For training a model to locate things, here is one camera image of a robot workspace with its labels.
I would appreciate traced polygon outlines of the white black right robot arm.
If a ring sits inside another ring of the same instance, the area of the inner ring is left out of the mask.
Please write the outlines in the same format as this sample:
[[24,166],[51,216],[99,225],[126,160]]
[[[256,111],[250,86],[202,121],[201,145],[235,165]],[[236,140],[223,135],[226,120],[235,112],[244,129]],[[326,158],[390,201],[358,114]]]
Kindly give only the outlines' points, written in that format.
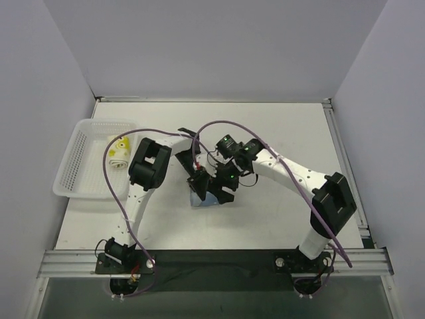
[[230,169],[231,180],[243,173],[266,177],[299,195],[311,210],[309,231],[298,246],[294,263],[302,272],[318,265],[318,256],[357,210],[347,178],[339,172],[326,175],[308,169],[276,152],[258,139],[243,144],[230,135],[216,143],[218,153]]

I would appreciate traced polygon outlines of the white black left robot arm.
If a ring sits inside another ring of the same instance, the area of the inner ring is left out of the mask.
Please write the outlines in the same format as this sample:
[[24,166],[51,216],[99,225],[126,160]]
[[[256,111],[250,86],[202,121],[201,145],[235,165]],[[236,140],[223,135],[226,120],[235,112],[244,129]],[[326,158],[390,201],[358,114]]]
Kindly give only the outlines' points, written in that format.
[[194,159],[199,151],[199,135],[184,128],[177,133],[163,132],[164,138],[153,140],[142,138],[128,167],[129,188],[125,203],[114,193],[108,174],[104,177],[108,189],[121,210],[111,239],[104,252],[110,258],[110,265],[120,274],[135,267],[140,248],[148,259],[150,254],[137,239],[137,233],[151,196],[164,182],[172,157],[183,161],[183,165],[194,170]]

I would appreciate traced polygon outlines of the yellow green patterned towel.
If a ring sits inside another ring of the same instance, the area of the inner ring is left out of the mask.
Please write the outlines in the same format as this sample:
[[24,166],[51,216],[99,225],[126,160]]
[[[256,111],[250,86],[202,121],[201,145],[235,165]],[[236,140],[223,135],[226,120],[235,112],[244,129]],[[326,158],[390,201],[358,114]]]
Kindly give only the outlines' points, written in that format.
[[108,165],[114,169],[126,169],[131,156],[131,141],[128,136],[122,136],[108,149]]

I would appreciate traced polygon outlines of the light blue towel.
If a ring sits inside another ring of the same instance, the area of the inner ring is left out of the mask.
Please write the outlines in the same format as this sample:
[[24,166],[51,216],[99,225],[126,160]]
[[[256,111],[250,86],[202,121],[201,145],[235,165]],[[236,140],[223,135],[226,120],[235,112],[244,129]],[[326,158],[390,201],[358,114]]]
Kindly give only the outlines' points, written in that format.
[[191,207],[210,207],[219,204],[218,199],[210,192],[207,192],[205,199],[202,200],[194,191],[191,191],[189,201]]

